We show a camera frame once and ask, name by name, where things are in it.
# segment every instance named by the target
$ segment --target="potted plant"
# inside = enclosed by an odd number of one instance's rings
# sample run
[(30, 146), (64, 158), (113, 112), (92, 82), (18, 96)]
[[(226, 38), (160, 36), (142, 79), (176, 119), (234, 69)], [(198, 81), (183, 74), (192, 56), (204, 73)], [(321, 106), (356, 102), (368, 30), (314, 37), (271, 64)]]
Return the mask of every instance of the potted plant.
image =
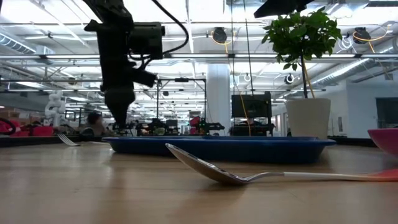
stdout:
[[(293, 136), (327, 138), (330, 100), (315, 98), (305, 68), (305, 61), (314, 56), (321, 58), (325, 53), (331, 55), (336, 41), (342, 39), (337, 21), (329, 19), (324, 10), (323, 7), (308, 16), (301, 16), (299, 12), (290, 13), (285, 17), (279, 16), (264, 28), (267, 33), (262, 43), (268, 39), (273, 43), (272, 49), (277, 53), (277, 61), (286, 63), (284, 69), (291, 67), (296, 71), (301, 67), (304, 99), (286, 102)], [(310, 99), (307, 94), (307, 82), (312, 92)]]

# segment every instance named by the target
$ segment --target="blue tray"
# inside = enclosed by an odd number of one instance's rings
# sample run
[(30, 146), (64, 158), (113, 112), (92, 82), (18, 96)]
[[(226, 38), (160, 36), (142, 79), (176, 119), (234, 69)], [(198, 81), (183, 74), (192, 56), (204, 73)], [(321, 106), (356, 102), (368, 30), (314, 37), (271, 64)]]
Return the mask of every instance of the blue tray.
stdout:
[(178, 136), (103, 138), (120, 153), (173, 156), (165, 143), (173, 144), (204, 160), (308, 164), (318, 160), (333, 140), (311, 137)]

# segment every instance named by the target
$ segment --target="spoon handle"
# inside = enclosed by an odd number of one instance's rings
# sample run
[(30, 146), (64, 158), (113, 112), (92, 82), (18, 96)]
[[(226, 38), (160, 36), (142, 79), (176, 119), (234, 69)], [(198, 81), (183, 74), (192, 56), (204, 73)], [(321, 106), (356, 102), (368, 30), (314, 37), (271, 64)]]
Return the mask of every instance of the spoon handle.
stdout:
[(350, 175), (350, 174), (322, 174), (309, 172), (284, 172), (285, 177), (304, 177), (328, 180), (355, 180), (355, 181), (398, 181), (398, 169), (384, 172)]

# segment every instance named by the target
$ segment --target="white column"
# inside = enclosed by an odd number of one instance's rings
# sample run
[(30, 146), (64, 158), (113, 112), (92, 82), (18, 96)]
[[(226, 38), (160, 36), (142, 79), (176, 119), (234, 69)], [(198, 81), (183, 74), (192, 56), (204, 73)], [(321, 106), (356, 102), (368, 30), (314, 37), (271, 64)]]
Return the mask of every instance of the white column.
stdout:
[(209, 123), (219, 122), (224, 131), (211, 131), (220, 136), (228, 135), (231, 127), (231, 93), (229, 90), (228, 65), (210, 64), (207, 70), (207, 110), (206, 120)]

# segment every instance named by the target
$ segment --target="white pot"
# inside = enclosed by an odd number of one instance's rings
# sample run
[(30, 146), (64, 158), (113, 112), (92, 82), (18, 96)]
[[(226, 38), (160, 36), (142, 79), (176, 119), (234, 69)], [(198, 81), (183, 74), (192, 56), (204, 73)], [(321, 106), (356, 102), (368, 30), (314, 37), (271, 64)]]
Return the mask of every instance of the white pot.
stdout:
[(292, 136), (328, 138), (330, 100), (324, 98), (289, 100), (286, 102)]

